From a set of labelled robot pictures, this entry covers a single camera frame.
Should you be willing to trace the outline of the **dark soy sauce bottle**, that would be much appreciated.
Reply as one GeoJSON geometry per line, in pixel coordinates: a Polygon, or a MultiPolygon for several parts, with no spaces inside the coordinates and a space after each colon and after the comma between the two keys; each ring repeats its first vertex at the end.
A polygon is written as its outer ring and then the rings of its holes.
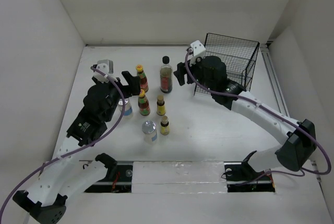
{"type": "Polygon", "coordinates": [[[170,58],[162,58],[163,65],[160,68],[160,89],[163,93],[170,93],[173,88],[173,68],[170,65],[170,58]]]}

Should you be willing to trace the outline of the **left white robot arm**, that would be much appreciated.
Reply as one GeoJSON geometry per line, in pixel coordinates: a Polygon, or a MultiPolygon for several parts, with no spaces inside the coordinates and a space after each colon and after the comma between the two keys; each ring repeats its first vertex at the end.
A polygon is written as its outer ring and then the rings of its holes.
{"type": "Polygon", "coordinates": [[[40,176],[28,189],[14,190],[13,201],[38,223],[58,223],[66,211],[66,202],[77,193],[84,192],[95,182],[111,180],[116,176],[117,161],[102,153],[95,157],[80,174],[70,173],[90,148],[111,131],[111,121],[120,100],[140,93],[139,77],[128,71],[122,75],[127,81],[112,78],[105,71],[94,71],[94,85],[83,99],[84,106],[67,130],[56,157],[38,169],[40,176]]]}

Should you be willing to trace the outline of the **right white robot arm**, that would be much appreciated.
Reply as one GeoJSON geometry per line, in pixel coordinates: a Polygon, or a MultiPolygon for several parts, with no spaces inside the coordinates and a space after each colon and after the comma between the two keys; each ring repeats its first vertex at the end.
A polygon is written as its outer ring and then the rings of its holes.
{"type": "Polygon", "coordinates": [[[236,168],[226,172],[230,180],[254,181],[278,167],[286,168],[288,175],[305,172],[303,165],[317,148],[311,121],[285,117],[262,104],[244,86],[228,78],[225,63],[214,55],[178,63],[174,76],[181,86],[195,83],[206,90],[215,102],[248,118],[279,143],[249,153],[236,168]]]}

